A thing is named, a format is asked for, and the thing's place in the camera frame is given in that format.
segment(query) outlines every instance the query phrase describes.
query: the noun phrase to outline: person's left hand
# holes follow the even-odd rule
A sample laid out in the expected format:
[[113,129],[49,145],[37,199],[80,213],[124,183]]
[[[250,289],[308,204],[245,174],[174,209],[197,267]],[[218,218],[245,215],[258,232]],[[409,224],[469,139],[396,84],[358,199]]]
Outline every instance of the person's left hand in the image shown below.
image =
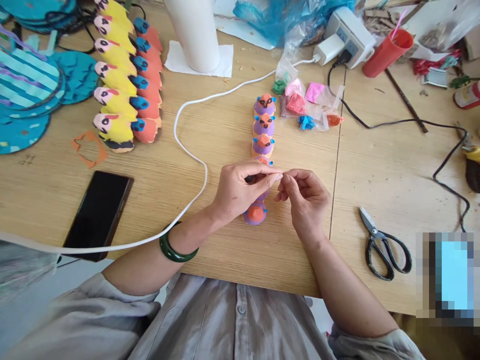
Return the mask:
[[[211,203],[213,215],[224,225],[230,223],[282,176],[282,170],[258,160],[225,165],[221,168],[218,189]],[[246,182],[246,177],[251,177],[251,181]]]

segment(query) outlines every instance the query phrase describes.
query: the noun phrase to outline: hand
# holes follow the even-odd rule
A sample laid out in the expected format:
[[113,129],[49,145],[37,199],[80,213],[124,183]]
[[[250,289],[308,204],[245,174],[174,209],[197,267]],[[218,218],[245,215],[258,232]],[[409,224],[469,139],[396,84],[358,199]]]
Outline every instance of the hand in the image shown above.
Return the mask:
[[211,207],[215,218],[223,225],[243,214],[249,206],[282,178],[280,169],[248,160],[221,168],[220,181]]
[[307,247],[326,239],[324,220],[332,196],[310,170],[292,169],[283,173],[275,201],[291,202],[291,222]]

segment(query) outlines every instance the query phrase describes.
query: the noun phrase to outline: white cable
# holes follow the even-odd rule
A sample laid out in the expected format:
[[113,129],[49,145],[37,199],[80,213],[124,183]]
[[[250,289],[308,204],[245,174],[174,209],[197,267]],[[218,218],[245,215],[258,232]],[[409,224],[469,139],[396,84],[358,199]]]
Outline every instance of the white cable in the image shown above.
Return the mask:
[[[299,64],[313,63],[314,61],[315,61],[314,59],[300,60],[300,61],[294,63],[293,66],[296,67]],[[132,243],[129,243],[129,244],[115,245],[115,246],[102,246],[102,247],[79,247],[79,248],[76,248],[76,247],[58,247],[58,246],[46,245],[46,244],[43,244],[41,242],[26,239],[26,238],[23,238],[23,237],[20,237],[20,236],[12,235],[12,234],[1,232],[1,231],[0,231],[0,239],[2,239],[4,241],[7,241],[9,243],[22,245],[22,246],[25,246],[27,248],[31,248],[31,249],[34,249],[34,250],[39,250],[39,251],[46,252],[46,253],[57,253],[57,254],[66,254],[66,255],[68,255],[68,254],[103,253],[103,252],[108,252],[108,251],[124,250],[124,249],[134,248],[136,246],[146,244],[146,243],[148,243],[152,240],[158,239],[159,237],[161,237],[163,234],[168,232],[174,226],[174,224],[185,214],[185,212],[190,208],[190,206],[195,202],[195,200],[197,200],[199,198],[199,196],[204,192],[205,187],[207,186],[208,173],[209,173],[208,168],[207,168],[207,164],[205,164],[202,160],[200,160],[198,157],[196,157],[190,151],[188,151],[187,148],[180,142],[180,140],[177,136],[177,124],[179,122],[179,118],[180,118],[180,114],[182,113],[182,110],[185,109],[185,107],[187,107],[188,105],[191,105],[191,104],[203,103],[203,102],[205,102],[207,100],[210,100],[210,99],[214,99],[214,98],[218,98],[218,97],[221,97],[221,96],[224,96],[224,95],[231,94],[234,91],[240,89],[244,85],[256,83],[256,82],[262,81],[263,79],[268,78],[274,72],[275,72],[275,70],[270,71],[268,74],[266,74],[262,77],[242,82],[240,85],[234,87],[231,90],[221,92],[221,93],[217,93],[217,94],[214,94],[214,95],[210,95],[210,96],[204,97],[203,99],[200,99],[200,100],[187,101],[182,106],[180,106],[180,108],[178,109],[178,112],[176,113],[175,123],[173,124],[173,135],[175,136],[175,140],[178,143],[178,145],[180,145],[180,147],[188,155],[190,155],[192,158],[194,158],[196,161],[198,161],[200,164],[203,165],[203,167],[205,168],[205,178],[203,180],[203,186],[201,187],[200,192],[192,199],[192,201],[190,201],[185,206],[185,208],[177,215],[177,217],[170,223],[170,225],[168,225],[165,228],[165,230],[163,230],[162,232],[160,232],[160,233],[158,233],[154,236],[150,236],[146,239],[136,241],[136,242],[132,242]]]

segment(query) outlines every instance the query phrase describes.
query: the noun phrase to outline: orange paper cutout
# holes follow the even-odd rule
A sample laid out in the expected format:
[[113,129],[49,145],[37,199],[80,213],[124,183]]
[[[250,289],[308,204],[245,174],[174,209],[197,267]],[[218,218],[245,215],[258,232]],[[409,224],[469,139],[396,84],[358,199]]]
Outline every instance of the orange paper cutout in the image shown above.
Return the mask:
[[[80,155],[80,144],[77,141],[82,140],[85,138],[88,142],[91,141],[96,141],[98,144],[98,157],[96,158],[96,161],[91,161],[88,160],[87,158],[83,157]],[[92,130],[88,130],[87,132],[84,132],[83,134],[80,134],[79,136],[74,137],[71,141],[71,147],[73,150],[76,151],[76,154],[80,157],[80,159],[86,164],[86,166],[91,169],[95,165],[100,164],[103,160],[109,157],[107,151],[105,150],[104,146],[102,145],[102,142],[98,139],[98,137],[95,136],[94,132]]]

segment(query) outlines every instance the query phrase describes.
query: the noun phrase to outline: scissors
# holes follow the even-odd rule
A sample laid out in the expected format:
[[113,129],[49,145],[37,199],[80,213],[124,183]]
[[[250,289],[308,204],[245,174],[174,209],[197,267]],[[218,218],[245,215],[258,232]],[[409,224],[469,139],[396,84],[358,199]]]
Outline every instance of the scissors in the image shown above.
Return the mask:
[[[368,236],[368,242],[366,244],[366,251],[365,251],[366,264],[370,268],[370,271],[375,276],[385,281],[392,281],[394,279],[395,277],[394,268],[397,271],[401,272],[402,274],[408,274],[410,270],[412,270],[412,255],[410,254],[409,248],[399,238],[392,236],[390,234],[387,234],[386,232],[378,230],[377,227],[375,226],[374,220],[363,207],[360,206],[359,210],[360,210],[361,219],[365,224],[365,227],[368,229],[368,232],[370,233],[370,235]],[[394,253],[392,252],[392,248],[390,247],[389,240],[387,238],[393,240],[394,242],[396,242],[401,246],[405,254],[404,268],[400,268],[399,264],[397,263]],[[385,245],[386,253],[388,254],[388,257],[390,258],[390,260],[387,259],[383,251],[377,245],[376,243],[377,239],[380,239],[382,243]],[[379,272],[375,270],[374,265],[372,264],[372,249],[375,249],[378,252],[378,254],[380,255],[380,258],[385,263],[385,266],[387,268],[386,277],[380,275]]]

